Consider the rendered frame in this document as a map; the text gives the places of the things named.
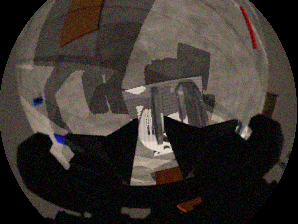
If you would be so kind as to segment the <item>dark blue flat bar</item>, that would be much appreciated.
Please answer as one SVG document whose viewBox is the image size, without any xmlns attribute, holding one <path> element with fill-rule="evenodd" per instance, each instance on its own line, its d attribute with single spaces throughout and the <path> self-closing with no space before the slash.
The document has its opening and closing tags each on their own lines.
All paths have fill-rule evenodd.
<svg viewBox="0 0 298 224">
<path fill-rule="evenodd" d="M 67 141 L 64 140 L 64 135 L 61 136 L 61 135 L 57 135 L 56 133 L 56 135 L 53 135 L 53 137 L 56 137 L 56 143 L 64 144 L 65 147 L 67 147 L 68 144 L 67 144 Z"/>
</svg>

